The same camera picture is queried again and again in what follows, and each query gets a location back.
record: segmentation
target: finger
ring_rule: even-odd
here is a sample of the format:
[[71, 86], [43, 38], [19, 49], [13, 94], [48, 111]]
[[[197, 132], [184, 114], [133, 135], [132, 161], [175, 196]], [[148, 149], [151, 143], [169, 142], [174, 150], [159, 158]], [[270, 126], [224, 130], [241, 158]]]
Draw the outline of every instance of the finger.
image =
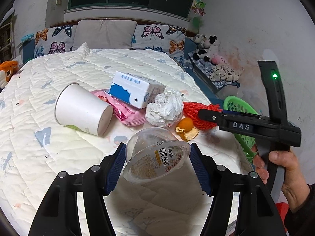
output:
[[258, 149], [257, 149], [256, 144], [253, 145], [251, 151], [252, 151], [253, 153], [257, 153], [257, 152], [258, 152]]
[[293, 152], [272, 151], [269, 154], [269, 160], [274, 164], [287, 168], [289, 171], [296, 170], [299, 167], [299, 161]]
[[256, 168], [256, 173], [260, 176], [262, 180], [267, 180], [269, 178], [269, 172], [265, 169]]
[[256, 154], [253, 158], [253, 164], [258, 168], [263, 168], [265, 166], [263, 159], [258, 154]]

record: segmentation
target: pink snack wrapper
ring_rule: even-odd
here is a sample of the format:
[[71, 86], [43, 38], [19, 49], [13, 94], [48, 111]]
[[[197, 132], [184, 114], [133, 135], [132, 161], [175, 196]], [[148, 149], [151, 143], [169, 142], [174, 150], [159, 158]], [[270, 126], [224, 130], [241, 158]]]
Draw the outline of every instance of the pink snack wrapper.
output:
[[144, 124], [146, 122], [145, 119], [145, 108], [137, 109], [132, 107], [123, 101], [112, 97], [105, 90], [95, 90], [91, 91], [91, 93], [97, 96], [99, 99], [102, 99], [113, 106], [113, 113], [116, 117], [125, 125], [137, 126]]

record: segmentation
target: red mesh net bag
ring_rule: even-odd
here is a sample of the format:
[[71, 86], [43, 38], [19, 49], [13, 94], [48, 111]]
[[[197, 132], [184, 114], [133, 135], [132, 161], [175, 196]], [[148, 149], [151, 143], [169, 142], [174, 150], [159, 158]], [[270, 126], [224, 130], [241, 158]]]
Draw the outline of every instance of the red mesh net bag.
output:
[[223, 111], [218, 104], [217, 105], [210, 104], [206, 106], [201, 103], [184, 102], [184, 114], [185, 116], [193, 120], [194, 125], [196, 126], [197, 129], [209, 130], [216, 127], [217, 126], [216, 123], [199, 119], [198, 112], [200, 109], [208, 109], [208, 110], [217, 111], [217, 112]]

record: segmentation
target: quilted bedspread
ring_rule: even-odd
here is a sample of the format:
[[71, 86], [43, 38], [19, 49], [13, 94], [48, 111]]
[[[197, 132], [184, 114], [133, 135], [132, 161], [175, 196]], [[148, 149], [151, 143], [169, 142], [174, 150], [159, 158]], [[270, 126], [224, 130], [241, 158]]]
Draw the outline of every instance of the quilted bedspread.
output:
[[[83, 44], [75, 52], [29, 61], [0, 94], [0, 206], [20, 236], [28, 235], [60, 171], [82, 173], [113, 154], [120, 142], [150, 127], [128, 128], [113, 116], [105, 135], [97, 137], [56, 123], [55, 100], [67, 84], [78, 82], [89, 91], [106, 89], [117, 70], [157, 80], [185, 94], [187, 101], [209, 104], [175, 61], [153, 50], [90, 50]], [[232, 172], [251, 170], [232, 134], [215, 128], [200, 132], [193, 141]], [[230, 222], [237, 215], [238, 195], [234, 198]], [[104, 200], [118, 236], [199, 235], [212, 202], [201, 190], [190, 160], [141, 186], [120, 176], [115, 191]], [[82, 235], [89, 235], [81, 194], [78, 210]]]

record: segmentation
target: das logo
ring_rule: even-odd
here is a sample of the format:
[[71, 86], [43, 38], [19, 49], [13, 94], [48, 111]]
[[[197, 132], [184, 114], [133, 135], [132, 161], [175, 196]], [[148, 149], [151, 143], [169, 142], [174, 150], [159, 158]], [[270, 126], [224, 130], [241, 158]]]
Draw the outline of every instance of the das logo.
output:
[[233, 122], [233, 128], [239, 128], [242, 130], [249, 130], [250, 126], [248, 124]]

